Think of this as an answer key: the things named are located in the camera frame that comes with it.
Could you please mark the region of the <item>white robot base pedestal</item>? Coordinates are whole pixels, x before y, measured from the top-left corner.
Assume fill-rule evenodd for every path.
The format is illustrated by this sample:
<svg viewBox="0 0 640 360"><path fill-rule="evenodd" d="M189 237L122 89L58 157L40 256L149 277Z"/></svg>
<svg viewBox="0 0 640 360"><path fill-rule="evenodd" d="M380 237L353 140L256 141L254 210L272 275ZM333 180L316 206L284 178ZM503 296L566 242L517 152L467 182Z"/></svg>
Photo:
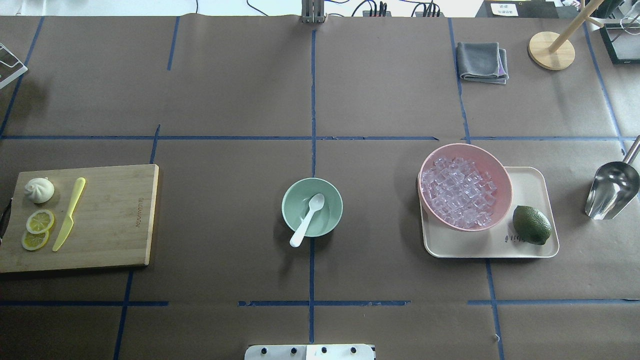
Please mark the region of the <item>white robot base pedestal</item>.
<svg viewBox="0 0 640 360"><path fill-rule="evenodd" d="M375 346L347 344L264 344L251 345L245 360L375 360Z"/></svg>

